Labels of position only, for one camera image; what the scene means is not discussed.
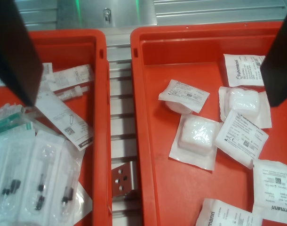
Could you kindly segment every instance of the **barcode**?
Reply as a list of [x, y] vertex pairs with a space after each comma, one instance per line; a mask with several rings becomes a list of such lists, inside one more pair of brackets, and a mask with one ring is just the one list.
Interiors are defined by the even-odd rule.
[[275, 178], [275, 183], [281, 185], [281, 179], [280, 178]]
[[249, 146], [249, 142], [245, 140], [243, 145], [245, 145], [246, 147], [248, 147], [248, 146]]
[[67, 127], [66, 129], [64, 129], [65, 130], [65, 132], [68, 134], [68, 135], [71, 135], [71, 134], [74, 134], [75, 132], [73, 131], [73, 129], [72, 128], [70, 128], [70, 127]]

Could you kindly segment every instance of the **plastic blister pack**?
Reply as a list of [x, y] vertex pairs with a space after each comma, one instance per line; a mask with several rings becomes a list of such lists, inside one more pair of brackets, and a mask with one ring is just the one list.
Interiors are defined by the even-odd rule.
[[35, 130], [32, 129], [2, 142], [7, 157], [0, 178], [0, 222], [17, 220], [34, 139]]
[[201, 111], [208, 96], [209, 93], [203, 90], [171, 80], [168, 87], [159, 94], [158, 100], [166, 101], [166, 105], [174, 112], [191, 114], [193, 111]]
[[73, 225], [76, 192], [83, 156], [84, 151], [78, 151], [70, 141], [65, 140], [61, 150], [48, 225]]
[[46, 225], [64, 139], [40, 130], [32, 159], [19, 221]]
[[258, 93], [247, 88], [219, 88], [220, 117], [225, 121], [235, 110], [258, 127], [271, 128], [271, 112], [266, 92]]
[[196, 226], [262, 226], [263, 219], [216, 199], [204, 199]]
[[181, 115], [169, 157], [214, 170], [217, 152], [214, 139], [221, 126], [222, 123], [196, 115]]

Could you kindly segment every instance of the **transparent plastic wrap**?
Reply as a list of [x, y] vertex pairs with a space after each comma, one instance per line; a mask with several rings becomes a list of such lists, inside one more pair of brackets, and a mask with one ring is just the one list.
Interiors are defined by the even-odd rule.
[[271, 128], [271, 112], [266, 92], [247, 88], [219, 88], [220, 117], [225, 121], [230, 110], [244, 115], [258, 127]]
[[50, 226], [69, 226], [74, 222], [76, 192], [85, 151], [65, 140], [61, 150], [56, 186], [50, 209]]
[[20, 222], [47, 225], [64, 139], [40, 130], [27, 175]]
[[240, 113], [231, 110], [223, 124], [215, 145], [249, 169], [258, 159], [268, 134]]
[[159, 94], [158, 100], [165, 101], [174, 112], [191, 114], [193, 111], [201, 111], [208, 96], [209, 93], [203, 90], [172, 79], [168, 87]]
[[287, 165], [279, 161], [255, 160], [253, 181], [252, 213], [287, 224]]
[[204, 199], [196, 226], [262, 226], [263, 219], [216, 199]]
[[214, 140], [221, 126], [222, 123], [196, 115], [181, 115], [169, 157], [214, 170], [217, 152]]
[[21, 131], [2, 144], [8, 151], [0, 178], [0, 223], [18, 218], [34, 140], [32, 129]]

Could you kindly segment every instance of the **red tray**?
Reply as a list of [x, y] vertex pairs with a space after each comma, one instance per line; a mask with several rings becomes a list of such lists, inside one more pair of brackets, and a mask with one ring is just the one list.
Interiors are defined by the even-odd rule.
[[[52, 62], [54, 72], [90, 64], [95, 73], [94, 83], [89, 84], [90, 91], [65, 103], [94, 128], [94, 147], [86, 150], [79, 179], [93, 200], [93, 214], [88, 214], [77, 225], [110, 226], [110, 89], [105, 35], [98, 30], [63, 30], [31, 32], [30, 36], [41, 61]], [[5, 103], [21, 104], [21, 101], [8, 88], [0, 87], [0, 107]], [[40, 121], [58, 131], [48, 120]]]
[[[253, 172], [218, 150], [213, 172], [168, 158], [180, 115], [158, 95], [175, 79], [210, 93], [200, 116], [220, 121], [223, 54], [266, 55], [281, 23], [142, 27], [131, 34], [145, 226], [193, 226], [204, 198], [252, 211]], [[287, 100], [271, 109], [260, 159], [287, 165]], [[281, 225], [263, 221], [263, 225]]]

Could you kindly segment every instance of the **product label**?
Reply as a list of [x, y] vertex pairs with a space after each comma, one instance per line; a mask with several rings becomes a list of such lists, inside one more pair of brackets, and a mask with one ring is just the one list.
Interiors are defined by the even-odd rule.
[[208, 96], [209, 93], [203, 90], [171, 80], [166, 90], [160, 93], [159, 100], [179, 102], [193, 111], [199, 112]]
[[265, 56], [224, 54], [229, 85], [263, 86], [261, 64]]
[[53, 92], [37, 96], [36, 107], [81, 151], [93, 142], [92, 129]]
[[253, 226], [252, 213], [215, 201], [209, 216], [209, 226]]
[[225, 145], [241, 150], [252, 159], [258, 158], [268, 138], [266, 133], [234, 110], [228, 114], [218, 136], [224, 138]]
[[53, 73], [54, 82], [49, 83], [50, 90], [57, 91], [93, 80], [90, 65], [82, 65]]

